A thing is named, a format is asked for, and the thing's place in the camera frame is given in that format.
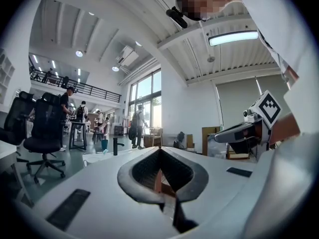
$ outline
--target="cap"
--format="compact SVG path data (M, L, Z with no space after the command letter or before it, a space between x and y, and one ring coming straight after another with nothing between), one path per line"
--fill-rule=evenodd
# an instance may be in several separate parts
M74 93L74 87L72 86L68 87L66 90L72 90L72 92Z

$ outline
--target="balcony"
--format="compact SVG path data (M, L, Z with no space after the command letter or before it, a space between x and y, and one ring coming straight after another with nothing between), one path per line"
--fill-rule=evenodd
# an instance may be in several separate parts
M103 90L88 84L79 83L77 81L68 79L68 77L62 77L62 76L55 76L51 75L47 79L44 78L45 73L34 70L30 74L30 79L32 81L42 82L51 86L56 86L59 88L67 89L68 87L74 87L75 93L82 93L89 96L102 98L108 101L113 101L116 103L120 102L121 95Z

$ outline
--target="black shirt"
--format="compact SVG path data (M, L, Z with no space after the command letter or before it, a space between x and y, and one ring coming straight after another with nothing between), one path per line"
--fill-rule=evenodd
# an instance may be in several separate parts
M68 109L69 106L69 96L67 93L64 93L61 97L60 97L60 104L61 105L65 105L65 107ZM63 112L62 114L62 120L66 119L66 113Z

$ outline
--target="wall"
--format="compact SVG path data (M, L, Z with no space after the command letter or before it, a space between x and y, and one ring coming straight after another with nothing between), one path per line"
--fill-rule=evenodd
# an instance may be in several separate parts
M165 64L161 69L162 126L164 133L193 134L202 152L202 127L220 126L215 88L210 81L184 87Z
M16 89L29 92L31 87L28 66L29 42L32 23L41 0L26 0L11 19L0 40L15 71L4 99L4 106L10 106Z

